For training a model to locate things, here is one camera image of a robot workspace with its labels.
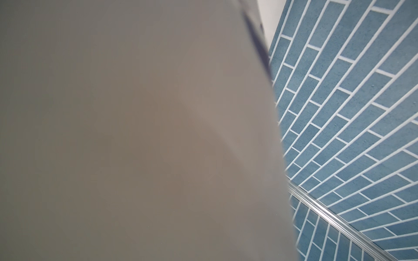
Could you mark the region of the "white oats bag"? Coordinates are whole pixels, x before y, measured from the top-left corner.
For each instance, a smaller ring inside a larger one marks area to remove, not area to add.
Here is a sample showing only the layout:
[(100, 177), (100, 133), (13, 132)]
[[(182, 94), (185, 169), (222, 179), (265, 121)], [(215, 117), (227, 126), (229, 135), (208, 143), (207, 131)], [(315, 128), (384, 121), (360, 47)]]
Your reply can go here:
[(246, 1), (1, 2), (1, 260), (296, 261)]

